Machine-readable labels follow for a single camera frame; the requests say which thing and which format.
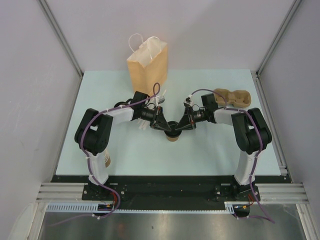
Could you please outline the single brown paper cup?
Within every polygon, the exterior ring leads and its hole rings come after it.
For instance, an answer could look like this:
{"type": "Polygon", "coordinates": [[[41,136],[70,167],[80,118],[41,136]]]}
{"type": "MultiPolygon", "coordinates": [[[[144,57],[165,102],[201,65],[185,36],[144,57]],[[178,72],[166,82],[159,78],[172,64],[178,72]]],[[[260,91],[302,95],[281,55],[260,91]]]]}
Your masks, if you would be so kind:
{"type": "Polygon", "coordinates": [[[176,142],[179,139],[179,135],[175,135],[175,136],[166,135],[166,139],[170,142],[176,142]]]}

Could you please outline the stack of brown paper cups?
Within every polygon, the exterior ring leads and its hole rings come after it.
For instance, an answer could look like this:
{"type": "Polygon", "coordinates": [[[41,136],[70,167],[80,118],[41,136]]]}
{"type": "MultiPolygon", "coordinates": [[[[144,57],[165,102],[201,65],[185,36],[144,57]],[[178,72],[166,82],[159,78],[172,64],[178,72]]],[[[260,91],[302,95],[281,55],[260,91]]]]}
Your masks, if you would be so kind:
{"type": "Polygon", "coordinates": [[[104,151],[104,163],[106,168],[111,164],[110,154],[107,149],[104,151]]]}

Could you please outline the black plastic cup lid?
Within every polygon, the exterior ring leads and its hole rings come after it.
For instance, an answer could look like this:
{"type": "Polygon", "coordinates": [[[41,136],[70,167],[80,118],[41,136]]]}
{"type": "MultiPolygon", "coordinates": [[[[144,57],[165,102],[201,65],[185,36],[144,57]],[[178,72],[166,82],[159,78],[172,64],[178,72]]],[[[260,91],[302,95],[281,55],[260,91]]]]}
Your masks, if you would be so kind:
{"type": "Polygon", "coordinates": [[[176,126],[178,125],[178,122],[176,121],[169,121],[168,125],[170,126],[170,131],[165,131],[165,135],[169,138],[177,138],[181,135],[181,130],[176,130],[176,126]]]}

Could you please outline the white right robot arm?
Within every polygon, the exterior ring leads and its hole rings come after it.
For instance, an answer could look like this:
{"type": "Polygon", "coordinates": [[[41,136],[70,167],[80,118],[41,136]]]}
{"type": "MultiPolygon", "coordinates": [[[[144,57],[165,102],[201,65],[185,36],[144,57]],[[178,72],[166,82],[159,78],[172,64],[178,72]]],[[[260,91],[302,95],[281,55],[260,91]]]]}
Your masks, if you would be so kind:
{"type": "Polygon", "coordinates": [[[272,134],[259,108],[219,107],[215,95],[214,91],[202,95],[203,107],[198,110],[193,110],[192,96],[189,95],[183,103],[184,113],[175,130],[194,130],[196,123],[205,121],[233,127],[240,155],[230,194],[235,200],[242,201],[253,189],[259,156],[271,143],[272,134]]]}

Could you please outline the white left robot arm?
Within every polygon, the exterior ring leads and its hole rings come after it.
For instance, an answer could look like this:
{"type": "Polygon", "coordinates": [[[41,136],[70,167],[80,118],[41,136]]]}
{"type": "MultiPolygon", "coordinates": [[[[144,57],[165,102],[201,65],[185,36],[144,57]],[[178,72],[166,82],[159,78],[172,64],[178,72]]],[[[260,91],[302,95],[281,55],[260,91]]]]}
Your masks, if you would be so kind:
{"type": "Polygon", "coordinates": [[[110,155],[107,146],[112,127],[136,119],[149,122],[152,129],[171,131],[171,127],[163,114],[160,106],[165,101],[163,95],[149,96],[136,91],[133,98],[121,101],[114,108],[101,112],[89,108],[84,113],[76,130],[74,140],[87,158],[89,181],[95,184],[93,194],[100,200],[110,196],[111,188],[105,184],[109,178],[107,164],[110,155]]]}

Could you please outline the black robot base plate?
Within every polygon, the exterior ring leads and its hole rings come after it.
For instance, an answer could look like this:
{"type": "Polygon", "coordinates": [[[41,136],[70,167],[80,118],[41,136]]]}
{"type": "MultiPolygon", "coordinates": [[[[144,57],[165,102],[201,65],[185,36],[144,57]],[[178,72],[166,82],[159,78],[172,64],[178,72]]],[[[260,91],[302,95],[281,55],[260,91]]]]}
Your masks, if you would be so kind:
{"type": "Polygon", "coordinates": [[[104,187],[87,182],[82,199],[112,201],[120,210],[222,210],[225,202],[252,204],[260,199],[254,184],[240,186],[233,176],[111,176],[104,187]]]}

